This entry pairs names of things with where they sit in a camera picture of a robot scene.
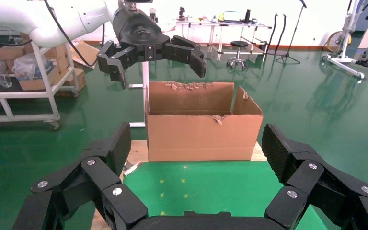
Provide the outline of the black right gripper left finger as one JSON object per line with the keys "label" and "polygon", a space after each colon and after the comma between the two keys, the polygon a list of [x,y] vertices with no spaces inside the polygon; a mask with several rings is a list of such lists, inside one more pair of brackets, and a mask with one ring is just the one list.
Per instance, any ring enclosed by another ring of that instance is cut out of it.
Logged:
{"label": "black right gripper left finger", "polygon": [[78,208],[92,202],[111,229],[132,229],[148,210],[120,179],[130,149],[130,124],[123,122],[112,136],[91,142],[74,162],[33,183],[13,228],[62,230]]}

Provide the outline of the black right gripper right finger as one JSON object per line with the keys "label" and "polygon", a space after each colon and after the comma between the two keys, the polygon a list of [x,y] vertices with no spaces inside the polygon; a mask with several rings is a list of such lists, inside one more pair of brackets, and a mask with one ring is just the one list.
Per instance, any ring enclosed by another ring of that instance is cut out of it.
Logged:
{"label": "black right gripper right finger", "polygon": [[264,127],[262,151],[282,184],[265,218],[293,230],[314,206],[342,230],[368,230],[368,183],[329,165],[309,144],[287,138],[274,124]]}

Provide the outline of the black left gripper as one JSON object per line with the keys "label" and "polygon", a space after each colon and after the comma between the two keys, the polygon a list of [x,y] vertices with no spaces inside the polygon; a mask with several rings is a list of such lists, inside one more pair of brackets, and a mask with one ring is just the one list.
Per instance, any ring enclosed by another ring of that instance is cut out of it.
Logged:
{"label": "black left gripper", "polygon": [[171,40],[142,10],[120,7],[115,12],[113,30],[119,41],[107,41],[97,54],[99,70],[111,81],[127,88],[125,70],[137,62],[167,59],[188,64],[200,78],[206,73],[200,44],[175,35]]}

